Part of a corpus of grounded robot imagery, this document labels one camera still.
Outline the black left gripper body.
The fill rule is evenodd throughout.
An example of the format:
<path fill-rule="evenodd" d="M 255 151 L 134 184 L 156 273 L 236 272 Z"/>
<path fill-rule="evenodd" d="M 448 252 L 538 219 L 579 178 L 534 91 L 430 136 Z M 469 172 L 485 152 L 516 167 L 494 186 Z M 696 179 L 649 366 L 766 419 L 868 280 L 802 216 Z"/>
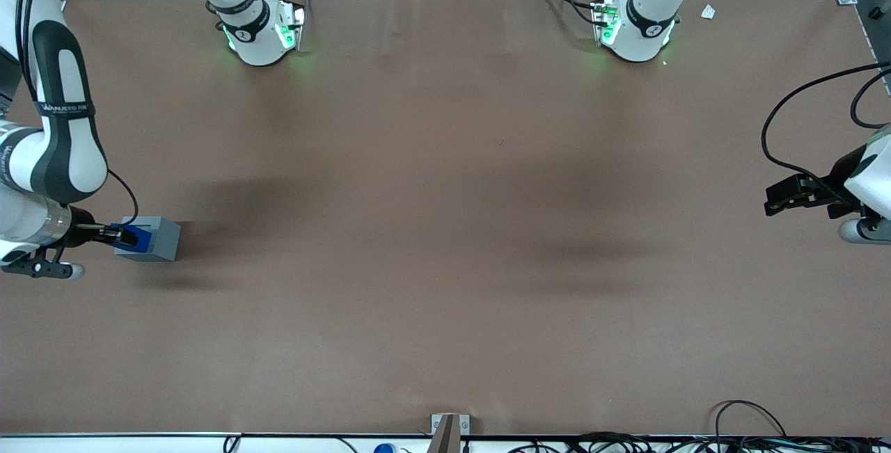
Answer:
<path fill-rule="evenodd" d="M 816 206 L 827 206 L 828 218 L 837 219 L 850 213 L 859 213 L 862 203 L 844 187 L 865 154 L 865 148 L 856 148 L 834 162 L 823 177 L 806 176 L 804 186 L 814 197 Z"/>

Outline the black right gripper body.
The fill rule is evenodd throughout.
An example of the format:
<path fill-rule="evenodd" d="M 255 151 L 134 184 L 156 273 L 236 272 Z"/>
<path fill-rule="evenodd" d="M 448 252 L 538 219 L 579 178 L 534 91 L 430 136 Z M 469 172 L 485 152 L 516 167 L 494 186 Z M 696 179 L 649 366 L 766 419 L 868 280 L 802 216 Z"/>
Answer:
<path fill-rule="evenodd" d="M 71 214 L 71 225 L 68 231 L 68 247 L 76 248 L 93 239 L 96 224 L 91 212 L 75 206 L 68 206 Z"/>

